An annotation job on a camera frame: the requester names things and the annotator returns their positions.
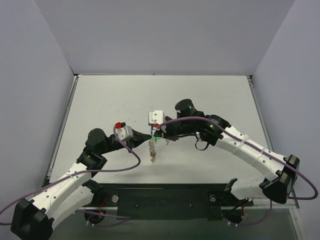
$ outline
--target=gray wall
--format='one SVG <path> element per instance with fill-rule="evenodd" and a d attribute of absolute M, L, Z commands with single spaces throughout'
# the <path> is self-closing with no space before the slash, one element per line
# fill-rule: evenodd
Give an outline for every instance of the gray wall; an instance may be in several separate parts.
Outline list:
<path fill-rule="evenodd" d="M 35 0 L 76 74 L 249 75 L 294 0 Z"/>
<path fill-rule="evenodd" d="M 320 188 L 320 1 L 296 0 L 253 75 L 274 149 L 301 159 L 300 170 Z M 298 196 L 311 196 L 302 179 Z M 310 239 L 319 239 L 320 198 L 299 201 Z"/>
<path fill-rule="evenodd" d="M 0 208 L 41 185 L 73 74 L 34 0 L 0 2 Z M 12 219 L 13 209 L 1 221 Z M 18 239 L 0 226 L 0 239 Z"/>

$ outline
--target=red button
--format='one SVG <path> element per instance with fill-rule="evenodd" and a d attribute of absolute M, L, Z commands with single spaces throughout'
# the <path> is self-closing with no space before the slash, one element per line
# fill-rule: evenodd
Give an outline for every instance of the red button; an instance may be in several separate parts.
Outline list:
<path fill-rule="evenodd" d="M 115 124 L 115 128 L 116 128 L 116 129 L 122 128 L 121 122 L 117 122 L 117 123 Z"/>

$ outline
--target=purple cable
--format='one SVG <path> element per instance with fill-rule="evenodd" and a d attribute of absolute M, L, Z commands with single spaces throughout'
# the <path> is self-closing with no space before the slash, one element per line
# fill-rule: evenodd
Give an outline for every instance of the purple cable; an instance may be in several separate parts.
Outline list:
<path fill-rule="evenodd" d="M 215 125 L 219 130 L 221 130 L 223 133 L 227 134 L 229 137 L 241 142 L 242 139 L 232 135 L 231 133 L 227 132 L 226 130 L 224 130 L 220 125 L 218 125 L 218 123 L 216 123 L 215 121 L 205 118 L 205 117 L 201 117 L 201 116 L 186 116 L 186 117 L 181 117 L 181 118 L 176 118 L 173 120 L 169 120 L 166 121 L 162 124 L 160 124 L 158 126 L 158 129 L 160 129 L 162 126 L 168 125 L 168 124 L 173 124 L 173 123 L 178 123 L 178 122 L 182 122 L 182 121 L 192 121 L 192 120 L 200 120 L 200 121 L 205 121 L 207 123 L 213 124 Z M 254 148 L 255 150 L 257 150 L 258 152 L 261 152 L 262 150 L 260 148 L 258 148 L 257 146 L 253 145 L 250 142 L 245 141 L 244 144 Z M 269 158 L 272 158 L 273 160 L 275 160 L 276 162 L 284 165 L 286 168 L 290 169 L 291 171 L 293 171 L 294 173 L 298 174 L 303 180 L 305 180 L 314 190 L 314 195 L 313 196 L 308 196 L 308 197 L 302 197 L 302 196 L 298 196 L 298 197 L 294 197 L 294 196 L 289 196 L 289 199 L 295 199 L 295 200 L 313 200 L 316 199 L 318 197 L 318 189 L 316 188 L 316 186 L 305 176 L 303 175 L 301 172 L 299 172 L 297 169 L 293 168 L 292 166 L 286 164 L 285 162 L 279 160 L 278 158 L 272 156 L 271 154 L 263 151 L 264 155 L 268 156 Z"/>
<path fill-rule="evenodd" d="M 113 127 L 113 133 L 114 133 L 114 135 L 115 135 L 115 138 L 119 141 L 119 143 L 120 143 L 125 149 L 127 149 L 131 154 L 133 154 L 133 155 L 138 159 L 138 163 L 137 163 L 136 165 L 131 166 L 131 167 L 127 167 L 127 168 L 123 168 L 123 169 L 113 169 L 113 170 L 83 170 L 83 171 L 78 171 L 78 172 L 72 173 L 72 174 L 70 174 L 69 176 L 63 177 L 63 178 L 61 178 L 61 179 L 59 179 L 59 180 L 57 180 L 57 181 L 55 181 L 55 182 L 53 182 L 53 183 L 51 183 L 51 184 L 49 184 L 49 185 L 47 185 L 47 186 L 44 186 L 44 187 L 41 187 L 41 188 L 39 188 L 39 189 L 37 189 L 37 190 L 34 190 L 34 191 L 32 191 L 32 192 L 29 192 L 29 193 L 27 193 L 27 194 L 25 194 L 25 195 L 17 198 L 16 200 L 8 203 L 4 208 L 2 208 L 2 209 L 0 210 L 0 215 L 1 215 L 5 210 L 7 210 L 8 208 L 10 208 L 13 204 L 19 202 L 20 200 L 22 200 L 22 199 L 24 199 L 24 198 L 27 198 L 27 197 L 29 197 L 29 196 L 31 196 L 31 195 L 34 195 L 34 194 L 36 194 L 36 193 L 39 193 L 39 192 L 41 192 L 41 191 L 43 191 L 43 190 L 46 190 L 46 189 L 48 189 L 48 188 L 50 188 L 50 187 L 52 187 L 52 186 L 54 186 L 54 185 L 56 185 L 56 184 L 59 184 L 59 183 L 63 182 L 64 180 L 69 179 L 70 177 L 74 177 L 74 176 L 76 176 L 76 175 L 85 174 L 85 173 L 116 173 L 116 172 L 124 172 L 124 171 L 128 171 L 128 170 L 131 170 L 131 169 L 134 169 L 134 168 L 138 167 L 138 166 L 140 165 L 140 163 L 141 163 L 140 157 L 139 157 L 131 148 L 129 148 L 123 141 L 121 141 L 121 140 L 119 139 L 118 134 L 116 133 L 116 126 Z M 9 225 L 11 225 L 11 222 L 0 222 L 0 226 L 9 226 Z"/>
<path fill-rule="evenodd" d="M 129 216 L 114 216 L 114 215 L 101 214 L 101 213 L 98 213 L 98 212 L 86 211 L 86 210 L 77 210 L 75 212 L 76 213 L 85 213 L 85 214 L 97 215 L 97 216 L 106 217 L 106 218 L 123 219 L 121 221 L 118 221 L 118 222 L 115 222 L 115 223 L 111 223 L 111 224 L 108 224 L 108 225 L 103 225 L 103 224 L 97 225 L 97 224 L 94 224 L 94 227 L 96 227 L 96 228 L 113 227 L 113 226 L 117 226 L 117 225 L 123 224 L 123 223 L 131 220 L 131 217 L 129 217 Z"/>
<path fill-rule="evenodd" d="M 270 208 L 269 208 L 268 213 L 267 213 L 263 218 L 261 218 L 261 219 L 258 220 L 258 221 L 235 224 L 235 223 L 229 221 L 229 220 L 226 218 L 225 213 L 223 213 L 223 217 L 224 217 L 225 220 L 227 220 L 228 222 L 230 222 L 230 224 L 233 225 L 233 226 L 244 227 L 244 226 L 252 226 L 252 225 L 256 225 L 256 224 L 262 223 L 264 220 L 266 220 L 268 217 L 270 217 L 271 212 L 272 212 L 272 201 L 270 200 Z"/>

